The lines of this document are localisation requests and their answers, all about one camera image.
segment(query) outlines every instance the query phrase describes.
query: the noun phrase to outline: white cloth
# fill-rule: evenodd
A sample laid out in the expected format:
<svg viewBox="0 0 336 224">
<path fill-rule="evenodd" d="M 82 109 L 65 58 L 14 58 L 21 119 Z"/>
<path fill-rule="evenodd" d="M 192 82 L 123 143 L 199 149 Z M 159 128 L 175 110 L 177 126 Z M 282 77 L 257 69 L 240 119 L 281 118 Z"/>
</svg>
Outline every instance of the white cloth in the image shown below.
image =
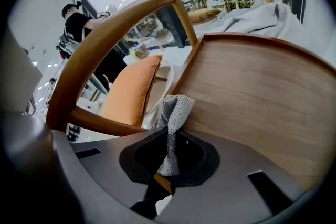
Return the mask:
<svg viewBox="0 0 336 224">
<path fill-rule="evenodd" d="M 195 100 L 185 95 L 168 95 L 159 105 L 159 115 L 156 127 L 168 126 L 167 156 L 161 164 L 158 173 L 163 176 L 174 176 L 180 173 L 175 151 L 175 132 L 186 121 Z"/>
<path fill-rule="evenodd" d="M 256 9 L 245 9 L 242 15 L 226 19 L 209 32 L 241 32 L 279 38 L 308 50 L 312 49 L 309 34 L 283 3 L 265 4 Z"/>
</svg>

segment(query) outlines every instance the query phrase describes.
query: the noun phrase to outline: orange cushion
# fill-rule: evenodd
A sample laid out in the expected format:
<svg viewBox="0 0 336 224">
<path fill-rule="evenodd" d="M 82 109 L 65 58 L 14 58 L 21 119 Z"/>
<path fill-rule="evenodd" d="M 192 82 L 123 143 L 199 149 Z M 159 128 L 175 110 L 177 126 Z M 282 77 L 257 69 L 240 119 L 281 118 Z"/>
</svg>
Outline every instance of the orange cushion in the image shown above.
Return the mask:
<svg viewBox="0 0 336 224">
<path fill-rule="evenodd" d="M 141 127 L 162 55 L 154 55 L 126 66 L 114 81 L 102 116 Z"/>
</svg>

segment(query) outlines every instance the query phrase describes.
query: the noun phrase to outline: black hole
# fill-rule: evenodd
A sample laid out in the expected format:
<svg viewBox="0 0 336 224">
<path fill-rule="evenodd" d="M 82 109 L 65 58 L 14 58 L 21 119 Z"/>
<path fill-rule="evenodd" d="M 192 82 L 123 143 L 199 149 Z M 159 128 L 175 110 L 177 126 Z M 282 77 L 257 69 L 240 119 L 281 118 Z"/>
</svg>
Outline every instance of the black hole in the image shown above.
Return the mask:
<svg viewBox="0 0 336 224">
<path fill-rule="evenodd" d="M 101 151 L 99 149 L 92 148 L 90 150 L 76 152 L 75 155 L 77 156 L 77 158 L 82 159 L 82 158 L 86 158 L 86 157 L 96 155 L 98 153 L 101 153 Z"/>
<path fill-rule="evenodd" d="M 264 172 L 249 174 L 247 177 L 257 189 L 273 215 L 280 213 L 292 204 L 292 201 Z"/>
<path fill-rule="evenodd" d="M 155 174 L 167 155 L 167 136 L 161 135 L 157 139 L 143 145 L 135 152 L 135 160 L 151 174 Z M 195 142 L 185 136 L 176 134 L 175 155 L 180 173 L 196 167 L 203 159 L 204 151 Z"/>
</svg>

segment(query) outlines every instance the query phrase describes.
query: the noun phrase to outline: chair backrest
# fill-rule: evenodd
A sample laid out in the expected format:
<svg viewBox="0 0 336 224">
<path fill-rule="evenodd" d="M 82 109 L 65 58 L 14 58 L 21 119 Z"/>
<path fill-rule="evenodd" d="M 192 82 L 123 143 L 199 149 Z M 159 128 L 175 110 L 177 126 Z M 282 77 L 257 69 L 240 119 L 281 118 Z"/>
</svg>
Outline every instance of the chair backrest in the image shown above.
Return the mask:
<svg viewBox="0 0 336 224">
<path fill-rule="evenodd" d="M 76 102 L 85 83 L 109 51 L 142 19 L 168 4 L 175 8 L 191 45 L 196 44 L 195 31 L 181 0 L 138 0 L 112 14 L 84 39 L 64 67 L 48 108 L 46 122 L 51 129 L 65 131 L 70 122 L 112 135 L 123 136 L 141 131 L 138 127 L 85 111 L 77 107 Z"/>
</svg>

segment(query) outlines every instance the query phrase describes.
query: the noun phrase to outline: towel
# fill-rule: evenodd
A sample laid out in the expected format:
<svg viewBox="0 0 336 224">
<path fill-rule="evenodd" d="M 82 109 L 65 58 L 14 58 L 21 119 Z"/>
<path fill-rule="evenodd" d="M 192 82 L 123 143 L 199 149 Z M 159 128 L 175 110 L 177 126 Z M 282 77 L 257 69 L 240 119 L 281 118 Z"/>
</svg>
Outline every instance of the towel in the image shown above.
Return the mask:
<svg viewBox="0 0 336 224">
<path fill-rule="evenodd" d="M 167 155 L 161 164 L 158 173 L 163 176 L 175 176 L 180 173 L 175 151 L 175 132 L 186 121 L 195 100 L 185 95 L 168 95 L 165 97 L 158 110 L 156 127 L 168 127 Z"/>
</svg>

